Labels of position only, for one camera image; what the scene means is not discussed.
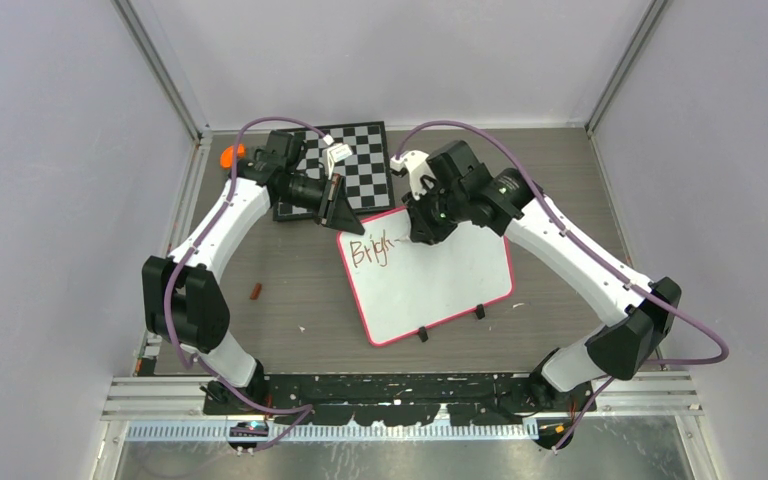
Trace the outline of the brown marker cap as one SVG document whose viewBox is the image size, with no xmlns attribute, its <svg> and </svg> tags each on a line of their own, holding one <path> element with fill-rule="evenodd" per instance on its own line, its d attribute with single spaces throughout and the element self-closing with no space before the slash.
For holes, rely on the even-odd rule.
<svg viewBox="0 0 768 480">
<path fill-rule="evenodd" d="M 261 294 L 262 288 L 263 288 L 263 286 L 262 286 L 262 284 L 261 284 L 261 283 L 256 283 L 256 284 L 254 285 L 254 287 L 253 287 L 253 289 L 252 289 L 251 293 L 250 293 L 250 296 L 249 296 L 249 298 L 250 298 L 251 300 L 257 300 L 257 299 L 259 298 L 260 294 Z"/>
</svg>

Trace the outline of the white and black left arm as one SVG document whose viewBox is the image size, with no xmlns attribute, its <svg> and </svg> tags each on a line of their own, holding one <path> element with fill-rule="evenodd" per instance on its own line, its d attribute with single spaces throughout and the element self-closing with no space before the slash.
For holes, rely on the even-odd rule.
<svg viewBox="0 0 768 480">
<path fill-rule="evenodd" d="M 229 176 L 222 193 L 195 230 L 164 257 L 142 266 L 148 332 L 174 349 L 182 364 L 199 363 L 228 391 L 240 412 L 258 412 L 267 398 L 262 363 L 230 331 L 230 309 L 220 287 L 223 273 L 251 228 L 277 203 L 312 212 L 316 224 L 340 232 L 364 233 L 348 200 L 345 177 L 336 171 L 350 146 L 315 130 L 324 165 L 310 177 L 298 166 L 308 153 L 302 133 L 271 131 L 264 145 L 240 141 L 226 152 Z"/>
</svg>

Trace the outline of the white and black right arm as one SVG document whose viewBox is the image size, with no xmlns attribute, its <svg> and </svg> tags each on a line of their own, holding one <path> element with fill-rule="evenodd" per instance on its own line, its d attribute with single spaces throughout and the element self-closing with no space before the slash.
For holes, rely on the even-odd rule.
<svg viewBox="0 0 768 480">
<path fill-rule="evenodd" d="M 470 146 L 452 141 L 432 154 L 394 156 L 407 177 L 402 201 L 414 243 L 436 245 L 469 222 L 520 246 L 571 286 L 596 313 L 600 328 L 552 350 L 528 375 L 525 394 L 537 409 L 556 410 L 575 388 L 603 376 L 631 379 L 673 325 L 682 291 L 668 277 L 653 281 L 566 222 L 541 188 L 516 168 L 492 175 Z"/>
</svg>

